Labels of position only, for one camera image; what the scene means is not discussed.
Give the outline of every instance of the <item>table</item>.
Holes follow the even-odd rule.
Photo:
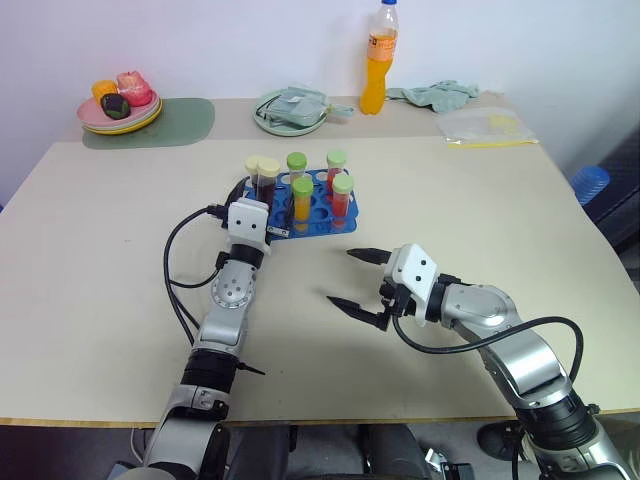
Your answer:
[[[608,411],[640,408],[632,359],[638,293],[541,146],[451,149],[433,114],[404,104],[282,139],[251,123],[252,101],[215,103],[210,138],[185,147],[89,150],[76,126],[0,214],[0,423],[157,421],[189,353],[162,283],[169,232],[192,211],[224,201],[247,155],[283,160],[300,150],[312,168],[332,148],[349,155],[358,229],[274,242],[242,357],[268,374],[238,372],[230,421],[513,414],[477,353],[420,354],[395,332],[352,320],[326,300],[336,295],[376,309],[381,267],[344,252],[408,242],[422,245],[442,272],[505,290],[524,320],[578,322],[586,343],[576,383],[583,400]],[[206,277],[225,233],[211,219],[187,228],[174,244],[174,277]],[[207,289],[180,294],[204,315]],[[431,345],[460,342],[438,325],[407,329]],[[568,368],[571,331],[538,331]]]

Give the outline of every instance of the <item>dark fruit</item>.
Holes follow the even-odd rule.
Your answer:
[[[102,111],[109,118],[120,120],[131,115],[129,102],[119,93],[107,93],[100,99]]]

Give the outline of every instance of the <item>plastic bottle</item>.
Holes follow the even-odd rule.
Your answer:
[[[244,168],[251,177],[251,185],[258,192],[258,162],[262,157],[260,155],[249,155],[244,161]]]
[[[258,192],[256,199],[266,203],[271,211],[273,196],[276,193],[276,183],[280,173],[280,163],[273,158],[263,157],[258,160]]]
[[[398,14],[395,4],[396,0],[382,0],[382,7],[374,17],[369,31],[367,86],[360,97],[362,113],[375,115],[384,104],[384,78],[391,68],[398,37]]]
[[[327,153],[327,193],[332,195],[333,178],[342,173],[347,163],[347,154],[344,150],[331,150]]]
[[[287,167],[289,167],[289,182],[293,185],[296,178],[302,177],[307,168],[307,157],[304,153],[293,152],[287,155]]]
[[[333,179],[333,197],[331,199],[331,213],[334,218],[332,226],[340,229],[344,228],[344,220],[339,217],[346,217],[349,211],[349,200],[353,191],[353,177],[346,173],[339,173]]]
[[[293,218],[296,221],[295,228],[298,232],[306,232],[311,215],[311,194],[313,194],[313,181],[309,177],[298,177],[291,184],[293,190]]]

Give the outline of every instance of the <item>table edge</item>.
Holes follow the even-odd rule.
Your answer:
[[[619,408],[603,410],[602,415],[620,413],[640,413],[640,408]],[[496,422],[515,420],[515,416],[494,417],[442,417],[442,418],[385,418],[362,419],[345,418],[336,420],[257,420],[257,421],[229,421],[223,422],[229,427],[251,427],[271,425],[347,425],[372,423],[438,423],[438,422]],[[76,428],[155,428],[157,422],[109,422],[97,420],[51,420],[45,418],[10,418],[0,417],[0,426],[20,427],[76,427]]]

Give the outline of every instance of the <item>green cap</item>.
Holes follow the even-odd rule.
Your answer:
[[[353,177],[346,173],[339,173],[333,177],[331,188],[334,193],[349,194],[353,191]]]
[[[347,163],[347,152],[344,150],[331,150],[327,153],[327,165],[329,168],[344,167]]]
[[[296,178],[293,181],[292,187],[293,187],[293,194],[296,197],[308,197],[313,193],[313,181],[309,177]]]
[[[304,170],[307,168],[307,156],[302,152],[293,152],[287,155],[287,167],[289,170]]]

